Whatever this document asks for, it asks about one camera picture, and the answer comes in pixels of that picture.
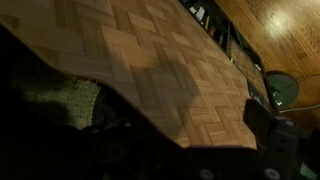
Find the cable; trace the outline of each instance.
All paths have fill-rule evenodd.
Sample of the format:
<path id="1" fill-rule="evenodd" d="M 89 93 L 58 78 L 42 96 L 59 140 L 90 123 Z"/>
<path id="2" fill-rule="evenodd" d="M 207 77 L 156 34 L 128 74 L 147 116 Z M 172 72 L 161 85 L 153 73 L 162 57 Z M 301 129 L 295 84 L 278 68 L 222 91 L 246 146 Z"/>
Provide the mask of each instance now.
<path id="1" fill-rule="evenodd" d="M 316 108 L 319 108 L 319 107 L 320 107 L 320 104 L 315 105 L 315 106 L 310 106 L 310 107 L 304 107 L 304 108 L 286 109 L 286 110 L 282 110 L 282 111 L 280 111 L 280 113 L 290 112 L 290 111 L 303 111 L 303 110 L 310 110 L 310 109 L 316 109 Z"/>
<path id="2" fill-rule="evenodd" d="M 305 81 L 307 79 L 310 79 L 310 78 L 313 78 L 313 77 L 317 77 L 317 76 L 320 76 L 320 74 L 310 74 L 310 75 L 306 75 L 306 76 L 302 76 L 302 77 L 299 77 L 297 78 L 296 80 L 298 82 L 302 82 L 302 81 Z M 286 87 L 286 89 L 289 89 L 290 87 L 294 86 L 296 83 L 292 83 L 290 84 L 289 86 Z"/>

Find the bookshelf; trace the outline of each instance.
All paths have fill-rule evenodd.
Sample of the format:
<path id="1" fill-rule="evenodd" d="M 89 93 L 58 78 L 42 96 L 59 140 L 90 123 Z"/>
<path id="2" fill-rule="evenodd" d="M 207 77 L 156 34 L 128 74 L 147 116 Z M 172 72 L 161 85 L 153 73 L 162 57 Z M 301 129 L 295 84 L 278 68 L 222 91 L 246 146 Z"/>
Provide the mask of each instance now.
<path id="1" fill-rule="evenodd" d="M 278 112 L 259 55 L 214 0 L 180 0 L 185 9 L 244 74 L 249 95 L 266 109 Z"/>

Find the wooden floor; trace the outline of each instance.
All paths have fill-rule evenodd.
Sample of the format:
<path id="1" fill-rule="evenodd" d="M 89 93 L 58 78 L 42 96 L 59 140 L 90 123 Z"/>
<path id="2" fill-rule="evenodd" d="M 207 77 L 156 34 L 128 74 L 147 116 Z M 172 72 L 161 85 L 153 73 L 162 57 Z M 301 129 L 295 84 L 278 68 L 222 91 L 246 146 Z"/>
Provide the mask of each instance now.
<path id="1" fill-rule="evenodd" d="M 320 73 L 320 2 L 317 0 L 216 0 L 263 59 L 266 70 L 295 78 Z M 291 107 L 320 104 L 320 76 L 300 82 Z M 320 123 L 320 109 L 287 113 L 302 126 Z"/>
<path id="2" fill-rule="evenodd" d="M 0 0 L 45 62 L 119 91 L 182 146 L 255 147 L 246 80 L 178 1 Z"/>

